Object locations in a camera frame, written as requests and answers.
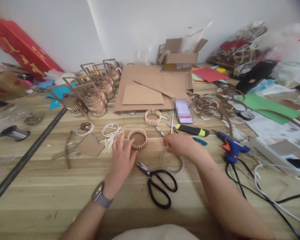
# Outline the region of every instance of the blue glue gun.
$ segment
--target blue glue gun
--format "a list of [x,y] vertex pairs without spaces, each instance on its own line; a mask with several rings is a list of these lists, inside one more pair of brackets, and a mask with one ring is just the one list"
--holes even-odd
[[221,146],[225,150],[229,151],[228,156],[224,158],[224,161],[226,163],[236,163],[238,161],[239,153],[247,153],[250,151],[250,148],[247,146],[242,145],[238,140],[234,139],[233,137],[230,137],[229,135],[223,133],[223,132],[217,132],[213,130],[218,138],[220,138],[222,141],[226,143],[226,145]]

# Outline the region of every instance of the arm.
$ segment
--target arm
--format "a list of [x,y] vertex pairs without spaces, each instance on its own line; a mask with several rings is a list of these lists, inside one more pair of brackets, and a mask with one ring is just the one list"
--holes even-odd
[[[113,140],[111,169],[109,175],[104,180],[104,187],[102,189],[102,194],[108,199],[115,197],[133,168],[138,153],[138,151],[135,151],[130,157],[133,141],[134,139],[124,142],[124,133],[122,133],[119,140],[118,136]],[[96,202],[90,201],[60,240],[94,239],[106,210]]]
[[169,152],[183,155],[196,165],[211,210],[226,232],[248,239],[275,239],[205,148],[181,134],[165,136],[163,143]]

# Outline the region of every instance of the watch face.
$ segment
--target watch face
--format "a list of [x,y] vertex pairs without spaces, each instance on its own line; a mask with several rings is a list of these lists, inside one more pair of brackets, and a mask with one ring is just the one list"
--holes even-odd
[[93,200],[97,200],[96,198],[100,195],[101,191],[102,191],[102,188],[103,188],[103,185],[104,185],[104,182],[100,182],[96,189],[93,191],[91,197],[93,198]]

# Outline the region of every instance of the phone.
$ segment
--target phone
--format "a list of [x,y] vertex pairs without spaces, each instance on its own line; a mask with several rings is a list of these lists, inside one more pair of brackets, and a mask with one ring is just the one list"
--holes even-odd
[[186,99],[175,99],[174,106],[180,124],[193,124],[193,114]]

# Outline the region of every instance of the red paper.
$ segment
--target red paper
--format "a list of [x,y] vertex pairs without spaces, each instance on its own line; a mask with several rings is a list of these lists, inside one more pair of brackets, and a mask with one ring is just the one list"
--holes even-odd
[[206,80],[207,82],[215,82],[218,80],[224,80],[224,79],[229,78],[228,76],[226,76],[222,73],[219,73],[217,70],[214,70],[209,67],[195,70],[192,73],[194,73],[198,77],[201,77],[202,79]]

